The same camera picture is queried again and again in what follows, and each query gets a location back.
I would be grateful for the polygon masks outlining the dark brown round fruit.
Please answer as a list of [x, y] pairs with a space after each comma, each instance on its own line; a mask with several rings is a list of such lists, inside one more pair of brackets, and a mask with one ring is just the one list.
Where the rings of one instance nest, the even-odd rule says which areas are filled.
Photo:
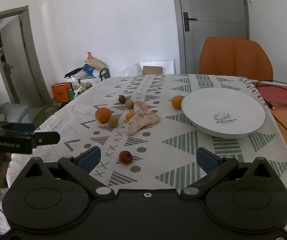
[[127, 101], [127, 98], [123, 95], [120, 95], [119, 98], [118, 98], [118, 101], [120, 104], [125, 104], [126, 101]]

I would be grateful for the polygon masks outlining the brown longan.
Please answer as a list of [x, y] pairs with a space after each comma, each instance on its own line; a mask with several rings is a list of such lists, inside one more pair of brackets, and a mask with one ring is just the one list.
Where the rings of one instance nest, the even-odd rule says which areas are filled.
[[118, 126], [118, 118], [115, 116], [111, 116], [108, 120], [108, 125], [112, 128], [115, 128]]

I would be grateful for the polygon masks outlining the orange chair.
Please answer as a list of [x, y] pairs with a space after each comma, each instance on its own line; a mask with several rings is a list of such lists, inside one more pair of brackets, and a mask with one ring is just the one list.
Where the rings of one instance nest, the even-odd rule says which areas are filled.
[[273, 80], [272, 64], [255, 41], [227, 37], [209, 37], [199, 59], [199, 74]]

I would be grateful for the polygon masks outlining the open grey doorway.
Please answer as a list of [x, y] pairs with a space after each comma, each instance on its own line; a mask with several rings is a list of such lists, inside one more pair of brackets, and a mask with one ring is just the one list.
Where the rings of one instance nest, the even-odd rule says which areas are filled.
[[0, 12], [0, 72], [12, 103], [30, 107], [51, 103], [34, 45], [28, 6]]

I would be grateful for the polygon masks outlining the pile of bags clutter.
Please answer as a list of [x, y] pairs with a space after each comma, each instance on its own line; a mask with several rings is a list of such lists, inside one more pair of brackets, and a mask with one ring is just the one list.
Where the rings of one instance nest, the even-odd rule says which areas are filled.
[[110, 77], [109, 68], [103, 62], [93, 57], [90, 52], [87, 52], [84, 66], [64, 75], [64, 78], [72, 85], [73, 98], [76, 98], [95, 84]]

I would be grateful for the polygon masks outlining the tan longan fruit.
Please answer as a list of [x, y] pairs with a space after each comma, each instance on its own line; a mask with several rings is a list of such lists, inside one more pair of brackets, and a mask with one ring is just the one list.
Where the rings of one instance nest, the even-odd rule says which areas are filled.
[[131, 100], [131, 99], [127, 100], [127, 101], [125, 102], [125, 106], [126, 106], [127, 109], [133, 109], [133, 107], [134, 107], [134, 102], [133, 102], [133, 100]]

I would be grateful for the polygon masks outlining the grey door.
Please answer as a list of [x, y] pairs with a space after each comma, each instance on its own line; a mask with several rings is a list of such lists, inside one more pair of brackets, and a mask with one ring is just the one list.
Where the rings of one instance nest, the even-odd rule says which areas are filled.
[[[209, 37], [248, 39], [247, 0], [174, 0], [178, 29], [180, 72], [197, 74], [199, 57]], [[183, 13], [188, 12], [190, 31], [184, 30]]]

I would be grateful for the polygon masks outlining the small kumquat orange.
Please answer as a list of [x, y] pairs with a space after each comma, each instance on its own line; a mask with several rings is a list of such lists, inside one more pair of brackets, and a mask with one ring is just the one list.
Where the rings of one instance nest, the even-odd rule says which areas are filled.
[[135, 114], [134, 113], [132, 113], [132, 112], [129, 112], [129, 113], [127, 113], [126, 114], [126, 121], [129, 121], [132, 117], [134, 117], [135, 116]]

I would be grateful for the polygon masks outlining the grey-green sofa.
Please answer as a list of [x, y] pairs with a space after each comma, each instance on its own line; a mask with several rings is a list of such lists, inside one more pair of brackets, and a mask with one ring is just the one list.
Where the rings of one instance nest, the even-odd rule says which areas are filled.
[[27, 105], [20, 103], [0, 103], [0, 122], [26, 124], [29, 130], [35, 131], [38, 128], [33, 124], [29, 110]]

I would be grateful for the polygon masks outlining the orange box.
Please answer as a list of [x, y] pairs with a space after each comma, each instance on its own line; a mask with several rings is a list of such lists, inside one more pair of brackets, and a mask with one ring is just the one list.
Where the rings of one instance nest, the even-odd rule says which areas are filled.
[[68, 94], [68, 90], [71, 88], [72, 86], [70, 82], [56, 83], [52, 85], [51, 89], [52, 89], [55, 102], [58, 102], [58, 103], [70, 102], [71, 99]]

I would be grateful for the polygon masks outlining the cardboard box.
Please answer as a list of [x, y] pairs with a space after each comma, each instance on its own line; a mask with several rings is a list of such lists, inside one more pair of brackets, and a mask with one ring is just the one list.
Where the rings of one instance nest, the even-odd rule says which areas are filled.
[[143, 75], [163, 74], [163, 68], [159, 66], [143, 66]]

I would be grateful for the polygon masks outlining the patterned white tablecloth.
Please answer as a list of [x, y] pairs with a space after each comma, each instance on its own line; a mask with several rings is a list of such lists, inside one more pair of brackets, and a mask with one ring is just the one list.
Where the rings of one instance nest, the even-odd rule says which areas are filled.
[[[263, 102], [259, 91], [244, 77], [160, 74], [109, 78], [39, 126], [40, 132], [58, 132], [61, 140], [57, 145], [37, 147], [33, 155], [51, 162], [97, 146], [102, 158], [91, 175], [113, 189], [147, 186], [181, 189], [204, 176], [195, 160], [197, 148], [204, 146], [221, 157], [235, 157], [240, 161], [266, 157], [287, 187], [287, 146], [269, 110], [266, 110], [264, 125], [257, 132], [239, 139], [217, 139], [197, 129], [181, 110], [172, 106], [172, 97], [210, 87], [243, 92]], [[119, 103], [120, 95], [145, 102], [149, 110], [160, 117], [160, 122], [135, 135], [127, 135], [128, 109]], [[101, 107], [110, 109], [112, 116], [118, 118], [117, 127], [96, 120], [95, 112]], [[130, 164], [119, 162], [121, 151], [133, 155]]]

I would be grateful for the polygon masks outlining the large pomelo segment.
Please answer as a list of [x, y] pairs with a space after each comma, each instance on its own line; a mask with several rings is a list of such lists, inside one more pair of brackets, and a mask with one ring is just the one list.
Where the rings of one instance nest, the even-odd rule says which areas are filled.
[[134, 135], [138, 130], [159, 122], [160, 117], [152, 112], [141, 112], [134, 115], [126, 124], [127, 135]]

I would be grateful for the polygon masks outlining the large orange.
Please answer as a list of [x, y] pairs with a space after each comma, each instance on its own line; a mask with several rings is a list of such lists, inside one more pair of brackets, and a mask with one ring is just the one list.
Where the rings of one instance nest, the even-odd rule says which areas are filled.
[[111, 116], [112, 116], [111, 110], [106, 107], [98, 108], [97, 111], [95, 112], [95, 118], [101, 124], [107, 123], [111, 118]]

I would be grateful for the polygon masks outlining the white foam board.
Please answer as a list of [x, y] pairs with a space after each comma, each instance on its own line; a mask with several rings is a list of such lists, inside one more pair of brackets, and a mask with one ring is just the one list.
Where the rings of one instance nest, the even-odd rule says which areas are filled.
[[139, 62], [141, 68], [144, 66], [161, 67], [163, 74], [175, 74], [174, 60], [165, 61], [141, 61]]

